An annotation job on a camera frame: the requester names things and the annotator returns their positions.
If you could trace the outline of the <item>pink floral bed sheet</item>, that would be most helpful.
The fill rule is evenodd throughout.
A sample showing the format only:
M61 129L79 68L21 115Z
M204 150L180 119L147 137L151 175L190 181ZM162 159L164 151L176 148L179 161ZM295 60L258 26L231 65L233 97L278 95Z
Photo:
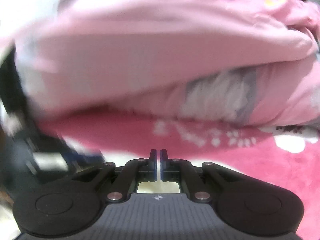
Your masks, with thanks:
M305 211L298 234L319 239L319 131L308 126L238 128L221 122L155 119L103 110L43 121L41 131L74 149L100 151L119 166L166 149L195 166L212 161L286 188Z

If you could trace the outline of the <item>white knit sweater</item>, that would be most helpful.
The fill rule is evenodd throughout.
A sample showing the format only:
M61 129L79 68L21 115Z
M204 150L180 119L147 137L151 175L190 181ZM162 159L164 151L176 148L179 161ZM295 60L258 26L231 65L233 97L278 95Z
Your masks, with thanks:
M165 193L180 193L178 183L168 181L156 182L141 182L138 185L137 193L150 193L150 194L165 194Z

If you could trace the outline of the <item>pink floral duvet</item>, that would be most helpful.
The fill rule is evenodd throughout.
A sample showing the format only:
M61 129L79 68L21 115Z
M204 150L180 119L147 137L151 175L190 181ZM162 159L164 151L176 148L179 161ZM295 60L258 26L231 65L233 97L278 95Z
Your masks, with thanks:
M12 123L108 106L244 126L319 125L319 5L301 0L54 0L5 12Z

